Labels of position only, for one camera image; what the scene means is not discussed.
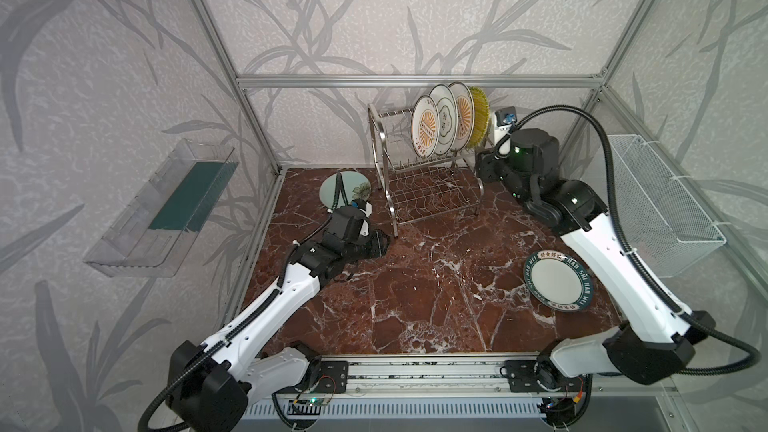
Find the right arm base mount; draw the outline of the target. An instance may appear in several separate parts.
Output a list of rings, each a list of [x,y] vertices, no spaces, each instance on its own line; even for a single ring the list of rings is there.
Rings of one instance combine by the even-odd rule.
[[[582,390],[579,378],[562,375],[546,360],[506,360],[499,373],[507,380],[511,392],[571,394]]]

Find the white plate green emblem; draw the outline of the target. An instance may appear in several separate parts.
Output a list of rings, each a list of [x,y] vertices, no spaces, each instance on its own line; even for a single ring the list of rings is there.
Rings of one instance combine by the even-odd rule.
[[[447,85],[436,85],[430,91],[435,102],[439,119],[436,155],[444,155],[452,150],[458,131],[458,111],[453,93]]]

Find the small orange sun plate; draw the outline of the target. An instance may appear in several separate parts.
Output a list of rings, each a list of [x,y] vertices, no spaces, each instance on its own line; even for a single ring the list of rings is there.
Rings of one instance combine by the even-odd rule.
[[[412,146],[420,158],[428,158],[435,151],[439,131],[437,106],[429,95],[416,102],[411,119]]]

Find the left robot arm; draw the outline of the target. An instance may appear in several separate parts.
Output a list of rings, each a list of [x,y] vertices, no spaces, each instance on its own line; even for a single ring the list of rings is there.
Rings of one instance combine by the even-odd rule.
[[[305,353],[288,347],[265,359],[258,355],[347,265],[385,255],[390,238],[371,226],[371,213],[362,199],[331,211],[293,243],[275,281],[245,310],[201,344],[180,344],[170,357],[167,385],[142,414],[138,430],[150,430],[154,412],[166,405],[180,420],[175,431],[231,431],[250,400],[299,383],[310,363]]]

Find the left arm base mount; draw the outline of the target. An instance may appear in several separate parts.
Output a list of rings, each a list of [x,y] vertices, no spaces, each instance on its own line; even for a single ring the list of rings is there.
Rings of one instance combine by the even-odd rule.
[[[313,362],[296,385],[282,388],[278,394],[312,392],[321,394],[345,393],[349,379],[350,363],[345,360]]]

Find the large orange sun plate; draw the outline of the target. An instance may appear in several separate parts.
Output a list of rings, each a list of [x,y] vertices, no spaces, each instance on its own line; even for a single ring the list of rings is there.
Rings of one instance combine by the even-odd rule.
[[[459,152],[469,143],[475,122],[475,106],[470,89],[462,82],[449,84],[457,110],[457,131],[452,150]]]

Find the yellow green striped plate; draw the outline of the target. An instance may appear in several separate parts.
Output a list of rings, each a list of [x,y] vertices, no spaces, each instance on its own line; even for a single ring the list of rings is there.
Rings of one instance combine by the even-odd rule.
[[[480,146],[485,140],[490,121],[490,106],[487,95],[478,87],[469,88],[474,104],[474,124],[467,148]]]

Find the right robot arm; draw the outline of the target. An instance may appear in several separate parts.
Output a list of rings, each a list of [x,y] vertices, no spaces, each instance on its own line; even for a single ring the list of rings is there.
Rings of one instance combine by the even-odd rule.
[[[496,132],[493,146],[477,155],[477,174],[499,182],[531,215],[549,227],[594,273],[623,312],[605,332],[564,339],[539,356],[542,375],[621,374],[650,385],[684,371],[705,335],[658,296],[623,251],[607,205],[588,184],[561,178],[559,142],[538,129]]]

